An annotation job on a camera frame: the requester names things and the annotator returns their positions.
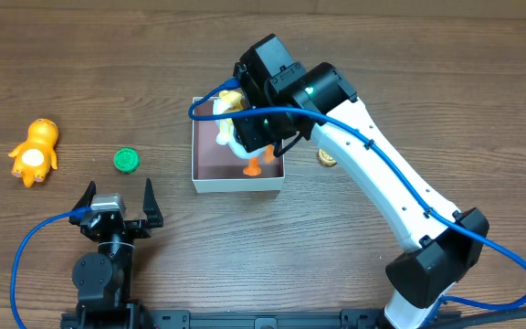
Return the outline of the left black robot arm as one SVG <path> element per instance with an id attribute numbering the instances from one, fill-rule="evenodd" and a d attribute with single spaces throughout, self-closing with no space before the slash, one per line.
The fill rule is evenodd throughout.
<path id="1" fill-rule="evenodd" d="M 145 182 L 142 219 L 127 220 L 118 193 L 100 195 L 90 182 L 73 207 L 69 223 L 98 244 L 76 261 L 72 281 L 78 290 L 73 314 L 61 316 L 62 329 L 156 329 L 159 325 L 141 301 L 132 298 L 134 241 L 147 239 L 163 226 L 150 179 Z"/>

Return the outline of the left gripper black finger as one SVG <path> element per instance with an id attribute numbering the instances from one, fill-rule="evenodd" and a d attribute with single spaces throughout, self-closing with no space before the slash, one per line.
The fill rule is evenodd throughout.
<path id="1" fill-rule="evenodd" d="M 146 215 L 149 228 L 163 227 L 163 215 L 156 201 L 150 178 L 147 178 L 145 182 L 142 211 Z"/>
<path id="2" fill-rule="evenodd" d="M 83 196 L 79 199 L 76 205 L 72 208 L 72 215 L 68 218 L 71 225 L 79 225 L 85 214 L 89 211 L 93 197 L 96 195 L 96 184 L 90 181 Z"/>

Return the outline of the white plush duck toy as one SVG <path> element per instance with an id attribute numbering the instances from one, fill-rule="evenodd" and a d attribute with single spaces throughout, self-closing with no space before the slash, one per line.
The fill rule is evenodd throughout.
<path id="1" fill-rule="evenodd" d="M 222 90 L 218 93 L 218 98 L 214 101 L 213 114 L 226 114 L 235 111 L 242 111 L 243 95 L 233 90 Z M 216 136 L 216 143 L 222 146 L 228 146 L 233 154 L 243 160 L 248 160 L 247 166 L 243 169 L 243 174 L 248 176 L 259 176 L 262 172 L 258 164 L 258 158 L 263 157 L 266 163 L 272 162 L 275 147 L 268 145 L 248 152 L 245 147 L 238 141 L 236 127 L 231 119 L 216 120 L 219 132 Z"/>

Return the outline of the green round wheel toy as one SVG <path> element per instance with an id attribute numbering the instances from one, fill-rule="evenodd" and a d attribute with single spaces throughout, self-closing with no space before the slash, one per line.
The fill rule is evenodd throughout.
<path id="1" fill-rule="evenodd" d="M 140 157 L 134 149 L 121 148 L 113 156 L 114 167 L 124 174 L 133 173 L 140 164 Z"/>

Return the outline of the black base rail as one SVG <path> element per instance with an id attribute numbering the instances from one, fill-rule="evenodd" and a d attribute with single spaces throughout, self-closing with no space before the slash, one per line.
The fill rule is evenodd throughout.
<path id="1" fill-rule="evenodd" d="M 339 312 L 226 312 L 191 313 L 153 310 L 151 327 L 159 329 L 378 329 L 391 325 L 380 309 L 343 309 Z"/>

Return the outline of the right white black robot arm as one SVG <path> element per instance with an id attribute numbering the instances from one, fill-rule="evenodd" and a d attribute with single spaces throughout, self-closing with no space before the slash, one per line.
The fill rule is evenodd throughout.
<path id="1" fill-rule="evenodd" d="M 479 260 L 489 222 L 436 192 L 376 127 L 356 89 L 333 65 L 237 63 L 248 104 L 235 119 L 248 151 L 301 133 L 327 151 L 381 212 L 402 249 L 385 273 L 394 295 L 386 324 L 431 321 L 444 294 Z"/>

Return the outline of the orange dinosaur figure toy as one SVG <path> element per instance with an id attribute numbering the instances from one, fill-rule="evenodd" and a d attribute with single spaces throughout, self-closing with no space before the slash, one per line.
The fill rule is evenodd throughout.
<path id="1" fill-rule="evenodd" d="M 58 137 L 54 122 L 38 118 L 29 125 L 26 140 L 8 154 L 14 159 L 12 175 L 21 178 L 25 187 L 43 182 L 51 169 L 58 170 Z"/>

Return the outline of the white box pink interior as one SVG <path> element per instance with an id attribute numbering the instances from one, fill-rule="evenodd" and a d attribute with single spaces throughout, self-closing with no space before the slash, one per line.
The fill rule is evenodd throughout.
<path id="1" fill-rule="evenodd" d="M 216 142 L 218 127 L 213 121 L 193 121 L 192 182 L 197 193 L 279 191 L 285 179 L 282 157 L 266 163 L 258 158 L 262 173 L 243 173 L 248 160 L 237 157 L 227 145 Z"/>

